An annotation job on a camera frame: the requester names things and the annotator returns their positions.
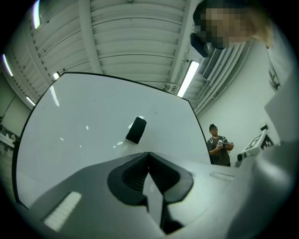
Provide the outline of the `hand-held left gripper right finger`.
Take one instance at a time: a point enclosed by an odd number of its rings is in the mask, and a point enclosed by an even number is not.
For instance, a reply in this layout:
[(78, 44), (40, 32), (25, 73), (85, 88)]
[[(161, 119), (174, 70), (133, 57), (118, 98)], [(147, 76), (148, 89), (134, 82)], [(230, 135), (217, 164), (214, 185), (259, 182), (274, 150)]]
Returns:
[(148, 155), (148, 234), (227, 235), (236, 169)]

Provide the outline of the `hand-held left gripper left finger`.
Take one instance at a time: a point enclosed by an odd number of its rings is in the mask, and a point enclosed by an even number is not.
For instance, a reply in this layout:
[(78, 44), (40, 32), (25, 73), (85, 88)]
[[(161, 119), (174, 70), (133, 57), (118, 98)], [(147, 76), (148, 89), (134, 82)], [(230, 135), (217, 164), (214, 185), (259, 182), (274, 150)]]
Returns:
[(94, 164), (44, 192), (30, 206), (49, 239), (157, 239), (143, 185), (147, 153)]

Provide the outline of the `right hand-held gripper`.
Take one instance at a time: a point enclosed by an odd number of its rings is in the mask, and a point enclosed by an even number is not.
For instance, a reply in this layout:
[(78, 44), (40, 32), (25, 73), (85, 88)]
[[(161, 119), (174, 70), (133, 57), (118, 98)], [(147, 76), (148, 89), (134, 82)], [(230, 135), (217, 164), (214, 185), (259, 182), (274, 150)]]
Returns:
[(261, 133), (256, 136), (245, 149), (237, 155), (237, 161), (241, 162), (243, 159), (256, 156), (260, 151), (265, 150), (274, 145), (273, 141), (268, 135), (268, 125), (265, 124), (260, 128)]

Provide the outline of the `black whiteboard eraser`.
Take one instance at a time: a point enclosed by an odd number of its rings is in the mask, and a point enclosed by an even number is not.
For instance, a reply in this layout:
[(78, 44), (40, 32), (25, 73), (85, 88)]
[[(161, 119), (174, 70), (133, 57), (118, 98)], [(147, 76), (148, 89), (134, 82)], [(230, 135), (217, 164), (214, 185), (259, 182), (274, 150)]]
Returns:
[(138, 144), (147, 125), (147, 121), (142, 117), (136, 117), (133, 124), (131, 125), (126, 140)]

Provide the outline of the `whiteboard on black stand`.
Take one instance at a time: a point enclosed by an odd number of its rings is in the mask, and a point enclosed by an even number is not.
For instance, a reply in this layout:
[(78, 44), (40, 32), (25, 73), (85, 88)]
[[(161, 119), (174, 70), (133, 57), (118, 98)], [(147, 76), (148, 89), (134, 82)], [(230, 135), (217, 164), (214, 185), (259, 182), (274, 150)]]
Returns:
[[(126, 140), (136, 117), (147, 121), (138, 144)], [(16, 160), (19, 200), (30, 207), (76, 171), (139, 152), (210, 162), (188, 100), (125, 79), (65, 73), (24, 125)]]

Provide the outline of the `ceiling air vent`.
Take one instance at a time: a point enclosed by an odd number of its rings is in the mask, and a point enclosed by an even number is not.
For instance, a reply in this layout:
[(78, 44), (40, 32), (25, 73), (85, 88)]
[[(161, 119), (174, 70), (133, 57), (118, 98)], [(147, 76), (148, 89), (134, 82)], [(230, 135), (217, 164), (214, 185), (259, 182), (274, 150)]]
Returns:
[(210, 76), (210, 74), (212, 73), (212, 70), (214, 69), (220, 55), (221, 55), (221, 52), (222, 50), (221, 49), (215, 49), (212, 56), (211, 56), (211, 59), (205, 69), (205, 71), (203, 72), (203, 75), (202, 75), (202, 78), (207, 80), (208, 77)]

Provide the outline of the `long ceiling light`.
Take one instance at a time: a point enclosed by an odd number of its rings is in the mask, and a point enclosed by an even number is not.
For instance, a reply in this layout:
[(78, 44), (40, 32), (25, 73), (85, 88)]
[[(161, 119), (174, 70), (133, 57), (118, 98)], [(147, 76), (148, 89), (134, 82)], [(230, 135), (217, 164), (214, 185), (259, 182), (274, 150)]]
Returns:
[(33, 5), (33, 25), (34, 29), (37, 29), (41, 25), (41, 15), (40, 15), (40, 0), (36, 0), (36, 2)]
[(4, 65), (5, 65), (5, 67), (6, 67), (7, 71), (8, 71), (8, 73), (9, 73), (9, 75), (10, 75), (11, 77), (13, 77), (14, 75), (13, 75), (11, 69), (10, 69), (10, 66), (9, 66), (9, 64), (8, 64), (6, 55), (3, 54), (3, 55), (2, 55), (2, 58), (3, 58)]
[(177, 92), (177, 96), (183, 97), (185, 92), (187, 91), (191, 81), (193, 80), (194, 76), (197, 73), (199, 67), (199, 63), (196, 61), (190, 61), (190, 64), (188, 66), (187, 72), (183, 78), (182, 84)]

